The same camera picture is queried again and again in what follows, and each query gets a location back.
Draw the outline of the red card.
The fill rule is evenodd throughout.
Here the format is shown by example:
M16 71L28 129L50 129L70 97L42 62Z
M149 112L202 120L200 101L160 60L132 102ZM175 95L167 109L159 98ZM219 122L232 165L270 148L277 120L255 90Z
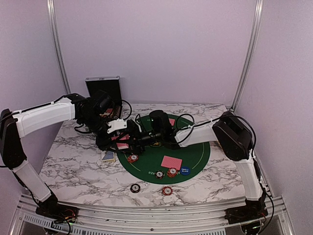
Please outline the red card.
M182 159L164 156L161 162L162 167L166 168L175 168L180 170L182 164Z
M170 124L171 124L172 126L174 126L174 125L175 125L175 122L176 122L176 120L175 120L175 119L170 118L170 119L169 119L169 121L170 121Z

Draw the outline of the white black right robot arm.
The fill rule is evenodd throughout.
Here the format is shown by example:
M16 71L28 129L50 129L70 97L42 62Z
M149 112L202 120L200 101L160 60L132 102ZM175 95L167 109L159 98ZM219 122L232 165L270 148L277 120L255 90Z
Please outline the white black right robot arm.
M128 120L132 153L142 153L145 146L159 142L177 150L195 144L218 141L225 156L233 161L244 184L246 204L242 215L253 219L265 208L266 191L261 185L259 168L254 160L256 135L247 128L245 119L226 111L220 117L190 127L172 127L163 110L149 114L151 130L145 130L141 119Z

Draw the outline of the red beige 5 chip stack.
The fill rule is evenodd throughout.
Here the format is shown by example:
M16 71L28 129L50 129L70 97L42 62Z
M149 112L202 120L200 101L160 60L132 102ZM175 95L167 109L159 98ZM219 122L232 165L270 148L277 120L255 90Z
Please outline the red beige 5 chip stack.
M169 196L173 193L173 190L171 187L164 187L162 189L162 194L165 195L165 196Z

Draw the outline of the black orange 100 chip stack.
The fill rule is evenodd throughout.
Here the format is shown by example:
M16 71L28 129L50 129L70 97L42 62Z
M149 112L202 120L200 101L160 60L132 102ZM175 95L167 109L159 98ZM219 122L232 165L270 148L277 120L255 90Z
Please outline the black orange 100 chip stack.
M140 192L140 185L139 184L132 184L130 187L132 193Z

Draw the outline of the blue small blind button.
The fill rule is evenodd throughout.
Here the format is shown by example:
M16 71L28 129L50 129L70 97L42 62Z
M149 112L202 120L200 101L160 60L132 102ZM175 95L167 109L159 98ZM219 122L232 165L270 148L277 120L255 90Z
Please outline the blue small blind button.
M191 169L189 167L187 167L187 166L181 167L181 169L180 169L180 174L181 175L187 176L190 173L191 173Z

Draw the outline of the red playing card deck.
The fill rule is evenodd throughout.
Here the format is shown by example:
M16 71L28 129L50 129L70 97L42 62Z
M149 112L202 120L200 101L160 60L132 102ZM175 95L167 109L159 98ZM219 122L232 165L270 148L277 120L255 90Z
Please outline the red playing card deck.
M123 150L129 148L129 144L127 143L129 140L129 134L111 137L111 140L113 141L112 149L114 150Z

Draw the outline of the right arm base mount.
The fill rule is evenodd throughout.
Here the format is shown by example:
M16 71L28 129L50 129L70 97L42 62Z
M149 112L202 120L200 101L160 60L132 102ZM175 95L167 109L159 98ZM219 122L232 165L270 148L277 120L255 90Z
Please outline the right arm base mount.
M256 208L241 206L226 209L224 218L228 221L229 224L235 224L259 219L267 215L268 211L266 209L257 210Z

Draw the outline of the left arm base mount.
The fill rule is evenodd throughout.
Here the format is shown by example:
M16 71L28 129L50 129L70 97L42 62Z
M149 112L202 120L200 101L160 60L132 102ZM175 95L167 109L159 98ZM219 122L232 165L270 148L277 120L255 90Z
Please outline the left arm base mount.
M77 219L79 209L73 206L57 204L51 209L43 206L36 208L36 214L49 217L56 220L56 223L61 222L75 222Z

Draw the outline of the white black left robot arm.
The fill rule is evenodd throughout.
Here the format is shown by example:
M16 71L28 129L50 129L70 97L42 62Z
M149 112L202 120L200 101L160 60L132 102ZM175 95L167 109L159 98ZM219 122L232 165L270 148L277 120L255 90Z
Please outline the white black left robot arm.
M30 190L38 199L40 208L50 217L59 217L62 207L28 160L23 142L30 142L35 134L43 134L44 139L40 143L44 150L48 150L63 122L70 120L85 125L98 136L106 134L108 126L101 115L113 105L114 101L106 92L97 91L91 97L74 93L23 110L1 111L0 156L3 167L11 170L22 185Z

